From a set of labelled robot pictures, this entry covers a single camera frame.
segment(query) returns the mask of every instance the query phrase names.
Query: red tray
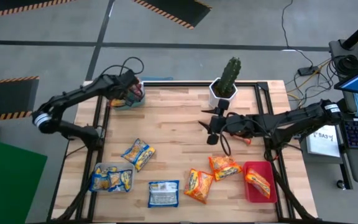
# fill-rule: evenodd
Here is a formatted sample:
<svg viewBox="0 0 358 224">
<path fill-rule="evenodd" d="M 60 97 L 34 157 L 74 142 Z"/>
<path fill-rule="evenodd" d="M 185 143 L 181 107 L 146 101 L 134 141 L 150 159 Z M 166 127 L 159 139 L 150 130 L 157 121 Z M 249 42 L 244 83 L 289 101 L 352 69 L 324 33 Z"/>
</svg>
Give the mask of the red tray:
<svg viewBox="0 0 358 224">
<path fill-rule="evenodd" d="M 270 198 L 263 196 L 252 184 L 246 182 L 246 174 L 249 168 L 253 168 L 258 174 L 266 179 L 270 184 Z M 242 167 L 244 174 L 244 185 L 246 187 L 246 199 L 252 203 L 275 203 L 277 202 L 277 193 L 274 185 L 272 165 L 267 161 L 246 162 Z"/>
</svg>

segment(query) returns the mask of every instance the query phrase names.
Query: potted cactus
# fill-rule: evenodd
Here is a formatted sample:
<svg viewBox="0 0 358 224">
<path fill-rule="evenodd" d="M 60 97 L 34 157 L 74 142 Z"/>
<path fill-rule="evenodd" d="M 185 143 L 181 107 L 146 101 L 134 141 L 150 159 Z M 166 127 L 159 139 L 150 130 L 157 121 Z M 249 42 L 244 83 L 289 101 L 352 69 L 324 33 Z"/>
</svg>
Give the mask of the potted cactus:
<svg viewBox="0 0 358 224">
<path fill-rule="evenodd" d="M 223 70 L 221 78 L 216 78 L 209 86 L 209 106 L 215 108 L 219 100 L 231 101 L 237 94 L 237 87 L 234 82 L 240 73 L 241 61 L 233 57 Z"/>
</svg>

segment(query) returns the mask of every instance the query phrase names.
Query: wooden table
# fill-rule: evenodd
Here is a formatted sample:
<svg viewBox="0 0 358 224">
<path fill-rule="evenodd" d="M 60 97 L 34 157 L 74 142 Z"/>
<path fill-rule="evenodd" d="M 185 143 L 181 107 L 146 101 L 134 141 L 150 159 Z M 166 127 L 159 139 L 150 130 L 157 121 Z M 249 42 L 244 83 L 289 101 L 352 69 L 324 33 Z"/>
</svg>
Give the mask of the wooden table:
<svg viewBox="0 0 358 224">
<path fill-rule="evenodd" d="M 274 113 L 290 109 L 282 81 L 266 81 Z M 135 174 L 133 190 L 128 194 L 98 193 L 94 222 L 272 222 L 277 221 L 274 204 L 250 203 L 244 198 L 242 174 L 213 182 L 206 205 L 183 194 L 191 168 L 210 172 L 208 157 L 223 154 L 220 144 L 209 146 L 208 137 L 198 121 L 209 122 L 206 87 L 146 87 L 146 104 L 127 111 L 111 111 L 104 147 L 103 162 L 126 162 L 120 155 L 141 138 L 156 149 L 156 153 L 143 169 Z M 75 124 L 91 124 L 96 98 L 80 103 Z M 257 114 L 255 91 L 239 87 L 230 105 L 230 111 L 239 114 Z M 253 138 L 252 144 L 228 138 L 235 160 L 263 161 L 262 138 Z M 82 146 L 73 141 L 68 152 Z M 52 217 L 58 217 L 69 206 L 80 189 L 86 149 L 70 155 L 62 172 Z M 283 158 L 290 188 L 300 203 L 317 216 L 313 196 L 300 151 L 283 150 Z M 180 180 L 178 208 L 147 208 L 148 183 L 155 180 Z M 287 214 L 285 197 L 280 192 L 283 212 Z M 87 195 L 84 215 L 88 211 Z"/>
</svg>

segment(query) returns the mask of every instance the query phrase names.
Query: clear plastic container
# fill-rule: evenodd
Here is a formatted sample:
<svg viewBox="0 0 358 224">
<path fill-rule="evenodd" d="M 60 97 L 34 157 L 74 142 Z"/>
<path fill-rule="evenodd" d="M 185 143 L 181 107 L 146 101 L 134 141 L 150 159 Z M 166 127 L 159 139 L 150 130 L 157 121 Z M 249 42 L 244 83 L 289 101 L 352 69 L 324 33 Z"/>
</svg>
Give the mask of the clear plastic container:
<svg viewBox="0 0 358 224">
<path fill-rule="evenodd" d="M 125 162 L 125 163 L 120 163 L 120 162 L 99 162 L 95 165 L 94 167 L 94 171 L 96 171 L 96 169 L 98 169 L 100 167 L 101 170 L 105 170 L 108 167 L 117 167 L 117 171 L 122 171 L 122 170 L 131 170 L 132 171 L 132 186 L 131 189 L 129 189 L 129 191 L 131 191 L 134 188 L 134 184 L 135 184 L 135 166 L 131 163 Z"/>
</svg>

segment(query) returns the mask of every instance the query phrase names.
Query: gray floor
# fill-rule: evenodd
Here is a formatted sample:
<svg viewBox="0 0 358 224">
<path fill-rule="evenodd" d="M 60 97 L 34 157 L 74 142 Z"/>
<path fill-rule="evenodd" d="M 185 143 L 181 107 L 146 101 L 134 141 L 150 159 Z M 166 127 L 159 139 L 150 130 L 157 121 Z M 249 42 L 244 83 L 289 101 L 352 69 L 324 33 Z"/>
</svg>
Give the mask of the gray floor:
<svg viewBox="0 0 358 224">
<path fill-rule="evenodd" d="M 0 40 L 96 42 L 109 0 L 77 0 L 60 6 L 0 17 Z M 116 0 L 104 42 L 231 44 L 284 46 L 281 11 L 290 0 L 205 0 L 213 10 L 194 30 L 187 30 L 130 0 Z M 330 40 L 346 38 L 358 28 L 358 1 L 295 0 L 285 16 L 292 46 L 327 47 Z M 37 47 L 0 45 L 0 78 L 39 75 L 35 105 L 76 88 L 85 80 L 94 47 Z M 327 52 L 305 52 L 317 64 Z M 93 77 L 108 65 L 121 64 L 129 56 L 145 63 L 141 76 L 173 77 L 175 80 L 212 80 L 220 75 L 232 56 L 243 64 L 240 79 L 289 81 L 297 68 L 309 65 L 298 52 L 277 50 L 137 49 L 103 47 Z M 135 71 L 139 64 L 128 63 Z M 314 85 L 312 79 L 307 85 Z M 331 90 L 307 104 L 342 98 Z M 75 108 L 65 119 L 73 121 Z M 47 217 L 58 170 L 67 141 L 58 134 L 40 134 L 30 119 L 1 121 L 0 140 L 46 154 L 42 176 L 27 222 Z M 358 183 L 354 190 L 335 187 L 341 177 L 338 165 L 306 163 L 319 217 L 324 220 L 358 223 Z"/>
</svg>

